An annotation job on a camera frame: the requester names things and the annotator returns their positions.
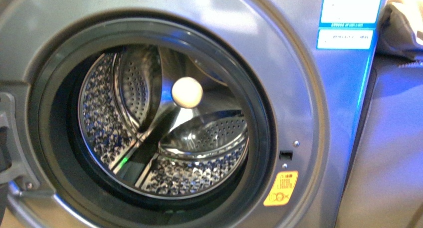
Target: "white ball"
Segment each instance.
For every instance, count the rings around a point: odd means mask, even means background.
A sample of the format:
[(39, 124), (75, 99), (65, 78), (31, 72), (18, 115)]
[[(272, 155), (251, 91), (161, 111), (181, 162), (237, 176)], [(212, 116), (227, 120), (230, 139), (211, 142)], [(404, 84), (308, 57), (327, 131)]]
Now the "white ball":
[(178, 79), (172, 87), (173, 101), (183, 108), (196, 107), (203, 97), (203, 88), (192, 77)]

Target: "white label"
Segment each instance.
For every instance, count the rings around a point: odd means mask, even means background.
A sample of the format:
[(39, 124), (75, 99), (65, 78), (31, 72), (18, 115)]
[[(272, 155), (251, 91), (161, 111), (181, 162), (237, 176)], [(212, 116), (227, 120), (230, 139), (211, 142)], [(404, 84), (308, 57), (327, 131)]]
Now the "white label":
[(322, 23), (375, 23), (381, 0), (323, 0)]
[(369, 49), (373, 30), (321, 29), (317, 48), (329, 49)]

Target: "gray metal panel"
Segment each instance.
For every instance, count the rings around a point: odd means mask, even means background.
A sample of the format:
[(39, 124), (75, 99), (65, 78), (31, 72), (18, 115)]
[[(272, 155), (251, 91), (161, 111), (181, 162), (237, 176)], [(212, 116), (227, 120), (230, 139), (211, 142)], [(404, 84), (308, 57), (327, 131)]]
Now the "gray metal panel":
[(423, 70), (397, 67), (404, 62), (375, 58), (377, 82), (337, 228), (422, 227)]
[(374, 51), (317, 49), (322, 0), (270, 1), (313, 55), (329, 109), (331, 136), (325, 174), (313, 204), (298, 227), (333, 227)]

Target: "washer door opening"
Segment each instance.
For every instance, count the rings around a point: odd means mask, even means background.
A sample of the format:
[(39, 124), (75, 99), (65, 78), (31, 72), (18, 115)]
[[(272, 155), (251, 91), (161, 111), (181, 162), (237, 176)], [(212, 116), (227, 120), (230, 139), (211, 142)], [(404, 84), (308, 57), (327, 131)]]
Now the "washer door opening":
[(102, 226), (198, 227), (236, 222), (264, 192), (274, 154), (263, 94), (223, 43), (127, 18), (64, 41), (30, 115), (69, 208)]

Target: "cloth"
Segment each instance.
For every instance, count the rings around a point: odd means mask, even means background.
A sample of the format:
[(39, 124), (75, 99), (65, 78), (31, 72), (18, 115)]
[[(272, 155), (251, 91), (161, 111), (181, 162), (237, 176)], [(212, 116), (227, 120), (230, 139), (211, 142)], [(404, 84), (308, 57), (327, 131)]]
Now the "cloth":
[(423, 0), (388, 0), (377, 52), (423, 60)]

